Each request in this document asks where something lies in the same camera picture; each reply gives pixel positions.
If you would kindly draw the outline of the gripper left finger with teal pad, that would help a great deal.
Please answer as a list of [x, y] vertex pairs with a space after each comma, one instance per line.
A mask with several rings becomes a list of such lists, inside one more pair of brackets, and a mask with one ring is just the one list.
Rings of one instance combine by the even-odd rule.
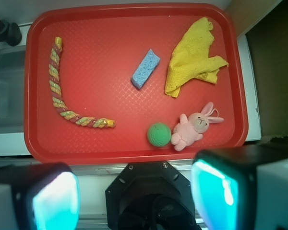
[[77, 176], [65, 163], [0, 167], [0, 230], [74, 230]]

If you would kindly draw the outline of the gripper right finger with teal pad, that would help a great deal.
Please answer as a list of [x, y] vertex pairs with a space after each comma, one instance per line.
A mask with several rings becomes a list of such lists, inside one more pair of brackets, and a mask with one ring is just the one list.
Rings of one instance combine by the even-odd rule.
[[288, 146], [201, 150], [191, 192], [210, 230], [288, 230]]

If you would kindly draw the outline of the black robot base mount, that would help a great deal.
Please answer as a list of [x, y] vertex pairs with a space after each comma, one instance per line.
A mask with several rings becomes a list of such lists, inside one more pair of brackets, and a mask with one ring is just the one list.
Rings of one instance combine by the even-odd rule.
[[129, 163], [105, 190], [111, 230], [199, 230], [190, 181], [168, 162]]

